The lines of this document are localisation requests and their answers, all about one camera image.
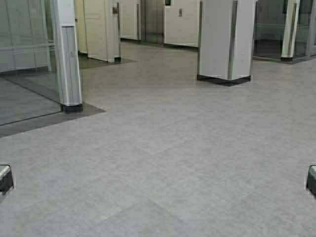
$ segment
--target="pillar base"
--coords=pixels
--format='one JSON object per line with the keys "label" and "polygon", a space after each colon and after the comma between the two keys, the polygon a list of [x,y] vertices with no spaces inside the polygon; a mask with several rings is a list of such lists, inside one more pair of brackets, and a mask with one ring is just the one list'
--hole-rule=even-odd
{"label": "pillar base", "polygon": [[66,113],[74,113],[74,112],[81,112],[83,111],[83,105],[75,105],[75,106],[66,106],[66,105],[61,105],[61,110],[66,112]]}
{"label": "pillar base", "polygon": [[281,57],[281,62],[292,62],[293,58],[283,58]]}
{"label": "pillar base", "polygon": [[239,84],[251,81],[251,76],[238,78],[235,80],[226,80],[226,79],[221,79],[221,78],[213,78],[213,77],[198,75],[197,79],[202,80],[202,81],[207,81],[207,82],[217,84],[217,85],[234,86],[234,85],[239,85]]}

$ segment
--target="glass partition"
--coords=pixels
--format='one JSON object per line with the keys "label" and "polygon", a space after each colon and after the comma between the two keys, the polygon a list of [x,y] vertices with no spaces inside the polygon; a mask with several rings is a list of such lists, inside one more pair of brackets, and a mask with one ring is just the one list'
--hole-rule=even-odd
{"label": "glass partition", "polygon": [[280,59],[286,20],[285,0],[257,3],[254,56]]}
{"label": "glass partition", "polygon": [[0,0],[0,125],[60,111],[53,0]]}
{"label": "glass partition", "polygon": [[[254,56],[280,59],[288,0],[259,0],[257,3]],[[300,0],[294,58],[307,55],[313,0]]]}

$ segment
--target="metal trim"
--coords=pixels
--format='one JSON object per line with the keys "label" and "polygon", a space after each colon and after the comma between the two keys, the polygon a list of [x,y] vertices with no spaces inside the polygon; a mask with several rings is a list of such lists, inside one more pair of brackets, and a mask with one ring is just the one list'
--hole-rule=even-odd
{"label": "metal trim", "polygon": [[137,14],[137,40],[140,40],[140,32],[139,32],[139,3],[138,4],[136,4],[136,8],[137,8],[137,10],[136,10],[136,14]]}
{"label": "metal trim", "polygon": [[118,8],[118,54],[119,57],[122,56],[122,48],[121,48],[121,43],[120,43],[120,7],[119,7],[119,2],[117,2],[117,8]]}
{"label": "metal trim", "polygon": [[238,9],[238,0],[233,0],[232,4],[232,19],[231,19],[231,40],[229,46],[229,59],[228,59],[228,79],[233,79],[233,65],[234,65],[234,56],[235,56],[235,39],[236,39],[236,22],[237,22],[237,9]]}
{"label": "metal trim", "polygon": [[199,22],[198,22],[198,45],[197,45],[197,74],[200,73],[200,62],[201,62],[202,16],[203,16],[203,1],[200,1],[199,2]]}
{"label": "metal trim", "polygon": [[290,38],[289,38],[289,45],[288,45],[288,56],[292,56],[292,46],[293,46],[293,35],[294,35],[294,28],[295,28],[295,20],[296,20],[296,10],[297,10],[297,3],[293,3],[293,12],[292,12],[292,22],[291,22],[291,31],[290,31]]}

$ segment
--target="gray tile floor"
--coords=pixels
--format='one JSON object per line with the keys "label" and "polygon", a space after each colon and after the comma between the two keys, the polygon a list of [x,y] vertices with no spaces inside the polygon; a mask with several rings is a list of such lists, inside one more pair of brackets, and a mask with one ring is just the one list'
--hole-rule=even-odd
{"label": "gray tile floor", "polygon": [[123,44],[137,62],[83,70],[106,113],[0,139],[14,190],[5,237],[312,237],[316,60],[196,81],[197,54]]}

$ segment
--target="stainless steel elevator door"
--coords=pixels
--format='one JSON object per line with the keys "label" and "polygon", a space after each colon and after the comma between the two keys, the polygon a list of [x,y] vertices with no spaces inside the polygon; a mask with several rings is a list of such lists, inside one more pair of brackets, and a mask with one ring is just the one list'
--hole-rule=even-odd
{"label": "stainless steel elevator door", "polygon": [[163,43],[163,0],[143,0],[145,42]]}

